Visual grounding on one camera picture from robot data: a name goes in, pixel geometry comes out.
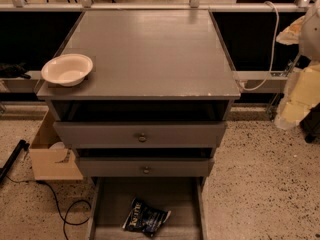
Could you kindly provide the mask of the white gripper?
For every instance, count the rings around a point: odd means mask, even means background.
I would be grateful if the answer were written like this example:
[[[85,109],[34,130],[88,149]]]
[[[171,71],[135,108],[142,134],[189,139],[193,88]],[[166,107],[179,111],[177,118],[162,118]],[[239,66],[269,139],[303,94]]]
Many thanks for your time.
[[[313,4],[304,16],[296,19],[283,31],[276,41],[284,45],[299,43],[299,52],[310,60],[320,60],[320,13]],[[274,119],[279,129],[289,130],[320,103],[320,64],[302,70],[295,68],[289,75]]]

